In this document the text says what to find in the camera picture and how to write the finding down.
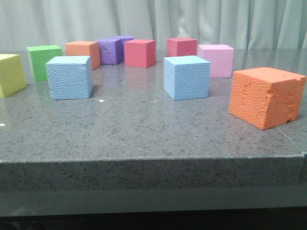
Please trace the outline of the green foam cube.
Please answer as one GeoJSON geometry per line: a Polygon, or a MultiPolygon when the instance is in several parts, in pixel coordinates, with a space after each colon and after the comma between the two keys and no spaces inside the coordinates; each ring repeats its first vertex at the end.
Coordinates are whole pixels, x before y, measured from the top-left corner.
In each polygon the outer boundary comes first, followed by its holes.
{"type": "Polygon", "coordinates": [[[57,45],[27,47],[31,73],[36,82],[47,81],[46,63],[52,58],[62,56],[62,49],[57,45]]]}

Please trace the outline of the yellow foam cube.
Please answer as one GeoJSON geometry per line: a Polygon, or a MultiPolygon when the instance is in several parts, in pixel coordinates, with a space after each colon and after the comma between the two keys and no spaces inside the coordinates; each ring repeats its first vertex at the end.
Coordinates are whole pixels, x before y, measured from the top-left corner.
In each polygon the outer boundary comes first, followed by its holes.
{"type": "Polygon", "coordinates": [[[18,54],[0,55],[0,97],[5,98],[26,88],[21,58],[18,54]]]}

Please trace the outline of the rear purple foam cube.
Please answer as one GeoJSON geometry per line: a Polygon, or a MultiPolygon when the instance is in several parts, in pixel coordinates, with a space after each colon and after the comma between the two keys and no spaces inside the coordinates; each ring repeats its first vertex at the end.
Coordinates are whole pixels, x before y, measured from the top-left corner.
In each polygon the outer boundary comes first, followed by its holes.
{"type": "Polygon", "coordinates": [[[124,60],[125,59],[125,48],[124,48],[125,42],[133,40],[134,36],[132,36],[132,35],[117,35],[117,36],[114,36],[113,38],[119,39],[121,41],[121,43],[122,43],[122,60],[124,60]]]}

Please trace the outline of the purple foam cube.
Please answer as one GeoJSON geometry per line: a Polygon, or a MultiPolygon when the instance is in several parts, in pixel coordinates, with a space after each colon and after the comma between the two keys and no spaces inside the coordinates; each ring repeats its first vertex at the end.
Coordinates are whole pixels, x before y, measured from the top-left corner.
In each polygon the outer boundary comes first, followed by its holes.
{"type": "Polygon", "coordinates": [[[132,35],[117,35],[117,36],[114,36],[113,38],[119,39],[121,41],[121,43],[122,43],[122,60],[124,60],[125,59],[125,48],[124,48],[125,42],[133,40],[134,36],[132,36],[132,35]]]}
{"type": "Polygon", "coordinates": [[[100,49],[100,60],[103,65],[117,65],[123,60],[122,43],[118,38],[96,39],[100,49]]]}

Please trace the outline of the light blue foam cube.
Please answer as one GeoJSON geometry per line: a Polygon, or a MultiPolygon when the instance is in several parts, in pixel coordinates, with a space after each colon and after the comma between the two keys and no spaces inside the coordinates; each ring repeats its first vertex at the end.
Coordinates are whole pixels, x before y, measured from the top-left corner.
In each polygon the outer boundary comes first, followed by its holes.
{"type": "Polygon", "coordinates": [[[164,58],[164,90],[175,101],[209,95],[211,63],[198,56],[164,58]]]}
{"type": "Polygon", "coordinates": [[[90,56],[58,56],[46,63],[52,100],[88,99],[94,87],[90,56]]]}

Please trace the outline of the pink foam cube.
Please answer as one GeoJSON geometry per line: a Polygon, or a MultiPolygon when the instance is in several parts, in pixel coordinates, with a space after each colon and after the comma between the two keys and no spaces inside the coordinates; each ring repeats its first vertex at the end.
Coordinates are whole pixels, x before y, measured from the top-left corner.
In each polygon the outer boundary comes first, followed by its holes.
{"type": "Polygon", "coordinates": [[[234,48],[228,45],[198,45],[197,53],[211,63],[210,78],[232,77],[234,48]]]}

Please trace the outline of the front purple foam cube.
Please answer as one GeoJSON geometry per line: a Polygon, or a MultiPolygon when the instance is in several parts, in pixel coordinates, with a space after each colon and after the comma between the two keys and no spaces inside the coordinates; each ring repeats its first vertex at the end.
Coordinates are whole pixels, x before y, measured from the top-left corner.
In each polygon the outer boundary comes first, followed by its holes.
{"type": "Polygon", "coordinates": [[[96,39],[100,49],[100,60],[103,65],[117,65],[123,60],[122,43],[118,38],[96,39]]]}

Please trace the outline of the large damaged orange foam cube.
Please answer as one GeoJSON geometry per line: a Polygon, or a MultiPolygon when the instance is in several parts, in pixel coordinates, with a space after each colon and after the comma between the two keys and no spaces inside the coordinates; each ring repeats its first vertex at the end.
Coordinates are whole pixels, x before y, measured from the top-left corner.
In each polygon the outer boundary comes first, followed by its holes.
{"type": "Polygon", "coordinates": [[[269,67],[234,71],[229,113],[261,130],[295,121],[306,80],[269,67]]]}

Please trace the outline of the rear orange foam cube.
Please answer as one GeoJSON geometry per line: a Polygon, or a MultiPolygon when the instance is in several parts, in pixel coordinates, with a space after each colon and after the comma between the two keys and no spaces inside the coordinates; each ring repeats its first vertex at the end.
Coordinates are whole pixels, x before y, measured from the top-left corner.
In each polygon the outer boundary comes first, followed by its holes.
{"type": "Polygon", "coordinates": [[[90,56],[92,69],[101,65],[99,43],[95,41],[73,41],[65,44],[67,56],[90,56]]]}

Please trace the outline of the smooth red foam cube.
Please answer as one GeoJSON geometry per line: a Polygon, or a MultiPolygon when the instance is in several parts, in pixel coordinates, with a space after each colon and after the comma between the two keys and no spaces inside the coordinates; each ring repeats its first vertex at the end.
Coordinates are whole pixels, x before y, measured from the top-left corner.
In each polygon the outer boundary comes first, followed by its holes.
{"type": "Polygon", "coordinates": [[[197,53],[198,41],[193,38],[177,37],[166,40],[166,56],[195,56],[197,53]]]}

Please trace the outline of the textured red foam cube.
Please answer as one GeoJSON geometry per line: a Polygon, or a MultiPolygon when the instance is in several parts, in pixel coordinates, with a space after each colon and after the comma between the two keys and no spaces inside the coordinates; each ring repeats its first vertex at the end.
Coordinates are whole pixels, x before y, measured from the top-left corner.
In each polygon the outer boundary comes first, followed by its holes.
{"type": "Polygon", "coordinates": [[[125,65],[147,68],[155,64],[155,40],[133,39],[124,43],[125,65]]]}

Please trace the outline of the white pleated curtain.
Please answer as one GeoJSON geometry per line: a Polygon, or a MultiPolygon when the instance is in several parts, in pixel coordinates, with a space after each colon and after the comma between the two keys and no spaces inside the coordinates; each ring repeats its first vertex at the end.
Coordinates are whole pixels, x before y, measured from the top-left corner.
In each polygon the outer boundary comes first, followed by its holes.
{"type": "Polygon", "coordinates": [[[166,40],[190,37],[200,44],[237,49],[307,46],[304,0],[3,0],[0,48],[91,41],[116,35],[166,40]]]}

